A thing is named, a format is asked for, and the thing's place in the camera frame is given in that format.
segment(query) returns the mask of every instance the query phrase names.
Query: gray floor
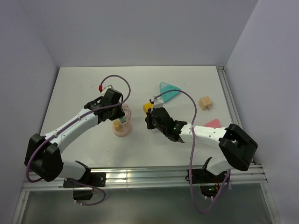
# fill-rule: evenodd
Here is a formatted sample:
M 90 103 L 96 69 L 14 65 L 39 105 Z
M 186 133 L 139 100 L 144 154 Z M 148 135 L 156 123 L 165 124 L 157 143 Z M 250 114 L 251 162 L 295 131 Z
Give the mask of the gray floor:
M 198 198 L 199 205 L 209 204 Z M 106 200 L 96 206 L 73 203 L 71 191 L 31 192 L 24 224 L 268 224 L 259 184 L 233 185 L 212 210 L 198 214 L 189 188 L 108 190 Z

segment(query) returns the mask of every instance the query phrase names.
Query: yellow block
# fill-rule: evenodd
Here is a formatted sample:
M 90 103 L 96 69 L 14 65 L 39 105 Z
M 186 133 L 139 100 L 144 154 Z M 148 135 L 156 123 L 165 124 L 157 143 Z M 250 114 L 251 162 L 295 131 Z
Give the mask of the yellow block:
M 113 121 L 113 127 L 116 131 L 119 131 L 121 129 L 121 126 L 120 126 L 120 123 L 118 122 L 118 120 Z
M 146 103 L 145 105 L 143 105 L 143 111 L 145 113 L 148 112 L 149 109 L 151 109 L 153 107 L 153 104 L 151 104 L 150 102 Z

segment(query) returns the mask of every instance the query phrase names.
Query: yellow object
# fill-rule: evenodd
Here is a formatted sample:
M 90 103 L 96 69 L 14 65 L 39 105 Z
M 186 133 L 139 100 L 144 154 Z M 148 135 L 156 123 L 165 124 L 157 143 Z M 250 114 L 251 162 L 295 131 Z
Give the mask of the yellow object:
M 121 129 L 120 123 L 118 120 L 113 121 L 113 127 L 116 131 L 119 131 Z
M 151 109 L 153 107 L 153 104 L 151 104 L 150 102 L 146 103 L 145 105 L 143 105 L 143 111 L 145 113 L 148 112 L 149 109 Z
M 209 97 L 202 97 L 199 99 L 199 105 L 202 110 L 210 109 L 213 102 Z

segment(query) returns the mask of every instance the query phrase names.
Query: pink block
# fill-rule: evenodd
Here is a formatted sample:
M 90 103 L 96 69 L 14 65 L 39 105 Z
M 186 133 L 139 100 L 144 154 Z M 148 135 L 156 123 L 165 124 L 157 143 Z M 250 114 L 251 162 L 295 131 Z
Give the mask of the pink block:
M 218 119 L 214 119 L 209 123 L 205 124 L 204 127 L 221 127 L 220 121 Z

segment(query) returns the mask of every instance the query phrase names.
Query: blue triangular block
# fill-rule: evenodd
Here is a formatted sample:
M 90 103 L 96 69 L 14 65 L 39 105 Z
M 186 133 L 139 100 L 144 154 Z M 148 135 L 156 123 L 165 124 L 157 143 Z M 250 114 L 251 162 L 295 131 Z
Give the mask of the blue triangular block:
M 163 82 L 160 83 L 160 94 L 163 92 L 166 92 L 168 90 L 181 90 L 181 89 L 174 85 L 170 85 L 168 83 L 163 83 Z M 171 100 L 176 95 L 178 95 L 179 93 L 180 93 L 179 91 L 168 92 L 168 93 L 162 95 L 161 98 L 163 99 L 164 103 L 166 103 L 167 101 Z

